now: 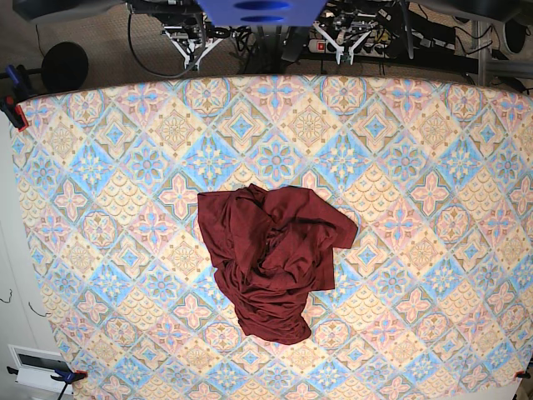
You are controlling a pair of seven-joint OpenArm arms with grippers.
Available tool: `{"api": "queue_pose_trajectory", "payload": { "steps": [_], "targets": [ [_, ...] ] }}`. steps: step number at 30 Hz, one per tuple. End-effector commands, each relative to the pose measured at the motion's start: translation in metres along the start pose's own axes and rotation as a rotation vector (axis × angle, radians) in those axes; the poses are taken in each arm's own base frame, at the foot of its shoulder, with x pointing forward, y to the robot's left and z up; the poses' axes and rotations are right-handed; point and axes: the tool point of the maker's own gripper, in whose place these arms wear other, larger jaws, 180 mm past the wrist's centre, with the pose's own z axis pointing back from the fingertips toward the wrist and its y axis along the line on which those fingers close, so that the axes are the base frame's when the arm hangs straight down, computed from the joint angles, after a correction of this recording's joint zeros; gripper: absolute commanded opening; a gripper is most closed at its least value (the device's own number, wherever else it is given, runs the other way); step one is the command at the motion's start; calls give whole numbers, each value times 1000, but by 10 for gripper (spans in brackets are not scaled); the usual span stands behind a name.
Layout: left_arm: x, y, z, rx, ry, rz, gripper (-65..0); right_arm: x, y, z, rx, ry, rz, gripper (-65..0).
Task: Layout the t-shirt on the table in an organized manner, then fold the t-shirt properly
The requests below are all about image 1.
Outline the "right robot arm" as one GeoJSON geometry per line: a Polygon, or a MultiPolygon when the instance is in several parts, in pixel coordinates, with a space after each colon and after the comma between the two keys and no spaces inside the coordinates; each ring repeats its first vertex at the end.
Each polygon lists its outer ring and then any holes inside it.
{"type": "Polygon", "coordinates": [[[217,27],[206,20],[205,13],[193,1],[126,1],[129,11],[127,41],[137,65],[145,72],[160,78],[178,79],[190,71],[198,71],[201,60],[222,40],[232,35],[228,27],[217,27]],[[182,55],[184,71],[178,74],[156,72],[144,65],[132,43],[132,17],[147,15],[162,25],[162,36],[182,55]]]}

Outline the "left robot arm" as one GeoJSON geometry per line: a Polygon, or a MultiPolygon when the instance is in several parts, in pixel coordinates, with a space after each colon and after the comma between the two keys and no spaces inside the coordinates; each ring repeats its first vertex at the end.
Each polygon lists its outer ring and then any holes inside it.
{"type": "Polygon", "coordinates": [[[328,1],[313,23],[310,53],[337,64],[357,57],[415,57],[415,35],[407,1],[328,1]]]}

